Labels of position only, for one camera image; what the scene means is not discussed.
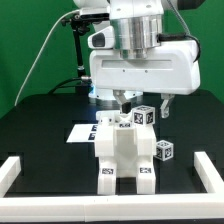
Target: white cube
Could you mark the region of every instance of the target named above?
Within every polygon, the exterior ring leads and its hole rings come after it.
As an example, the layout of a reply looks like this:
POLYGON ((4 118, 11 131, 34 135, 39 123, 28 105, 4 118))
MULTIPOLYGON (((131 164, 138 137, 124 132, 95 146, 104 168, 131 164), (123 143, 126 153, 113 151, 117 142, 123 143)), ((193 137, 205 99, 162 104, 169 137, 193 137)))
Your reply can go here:
POLYGON ((161 140, 156 144, 156 155, 155 158, 162 161, 173 158, 174 145, 171 142, 161 140))
POLYGON ((156 136, 153 126, 138 126, 135 133, 138 156, 156 155, 156 136))
POLYGON ((139 106, 132 109, 133 124, 148 126, 155 124, 155 108, 139 106))
POLYGON ((103 158, 100 158, 99 162, 100 169, 97 193, 100 195, 115 195, 117 164, 110 160, 104 161, 103 158))
POLYGON ((95 157, 114 156, 114 127, 98 125, 94 145, 95 157))
POLYGON ((137 194, 155 194, 156 176, 153 164, 141 164, 137 169, 137 194))

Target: green wall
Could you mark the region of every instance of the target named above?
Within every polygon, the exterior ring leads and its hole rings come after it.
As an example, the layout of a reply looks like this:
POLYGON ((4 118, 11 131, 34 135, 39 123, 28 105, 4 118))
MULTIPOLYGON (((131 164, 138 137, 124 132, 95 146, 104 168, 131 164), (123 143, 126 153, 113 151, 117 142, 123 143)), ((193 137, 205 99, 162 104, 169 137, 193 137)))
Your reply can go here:
MULTIPOLYGON (((0 0, 0 117, 14 104, 46 35, 56 20, 75 9, 72 0, 0 0)), ((207 0, 198 10, 184 11, 183 17, 202 44, 201 88, 212 91, 224 102, 224 1, 207 0)), ((165 29, 182 31, 172 13, 165 14, 165 29)), ((85 66, 89 71, 90 50, 82 38, 85 66)), ((72 31, 58 26, 50 39, 22 98, 47 93, 60 81, 76 76, 72 31)))

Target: black pattern square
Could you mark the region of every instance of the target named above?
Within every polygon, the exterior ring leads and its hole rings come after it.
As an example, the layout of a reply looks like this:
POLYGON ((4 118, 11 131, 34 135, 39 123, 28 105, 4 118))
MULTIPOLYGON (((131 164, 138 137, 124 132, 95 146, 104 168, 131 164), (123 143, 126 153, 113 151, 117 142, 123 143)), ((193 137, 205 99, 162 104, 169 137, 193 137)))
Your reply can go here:
POLYGON ((153 112, 150 112, 150 113, 146 114, 146 123, 147 124, 153 123, 153 112))
POLYGON ((93 125, 92 130, 91 131, 97 131, 97 127, 98 125, 93 125))
POLYGON ((134 113, 134 122, 136 124, 143 124, 143 114, 134 113))
POLYGON ((114 173, 114 169, 103 168, 102 174, 112 175, 114 173))
POLYGON ((123 123, 123 124, 119 124, 120 128, 130 128, 131 124, 130 123, 123 123))
POLYGON ((172 156, 171 148, 165 149, 165 158, 169 158, 172 156))
POLYGON ((146 168, 146 167, 141 167, 140 168, 140 173, 152 173, 151 168, 146 168))
POLYGON ((157 156, 158 158, 161 158, 161 159, 162 159, 162 157, 163 157, 163 151, 162 151, 162 149, 157 148, 156 156, 157 156))
POLYGON ((95 137, 96 137, 96 133, 90 133, 88 140, 93 141, 95 140, 95 137))

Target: metal bracket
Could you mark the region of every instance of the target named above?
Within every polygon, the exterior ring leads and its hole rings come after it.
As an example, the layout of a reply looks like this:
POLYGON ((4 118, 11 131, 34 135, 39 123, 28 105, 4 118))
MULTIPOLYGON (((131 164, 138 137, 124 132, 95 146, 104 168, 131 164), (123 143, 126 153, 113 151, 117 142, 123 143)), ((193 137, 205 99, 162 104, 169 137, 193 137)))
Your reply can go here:
POLYGON ((170 113, 170 105, 174 99, 175 95, 174 94, 161 94, 161 98, 163 100, 163 103, 160 107, 160 111, 161 111, 161 117, 162 118, 168 118, 170 113))
POLYGON ((131 102, 126 99, 124 93, 123 90, 113 90, 114 98, 120 105, 121 113, 128 114, 131 111, 131 102))

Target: fiducial marker cube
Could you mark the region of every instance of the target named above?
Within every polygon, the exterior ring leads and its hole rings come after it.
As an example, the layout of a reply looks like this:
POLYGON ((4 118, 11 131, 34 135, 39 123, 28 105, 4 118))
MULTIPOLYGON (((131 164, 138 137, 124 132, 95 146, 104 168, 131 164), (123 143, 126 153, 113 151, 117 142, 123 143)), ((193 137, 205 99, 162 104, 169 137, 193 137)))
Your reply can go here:
POLYGON ((156 144, 156 155, 155 158, 160 159, 162 161, 166 161, 168 159, 173 158, 173 143, 161 140, 156 144))
POLYGON ((132 109, 132 122, 135 125, 148 126, 155 124, 155 108, 139 106, 132 109))

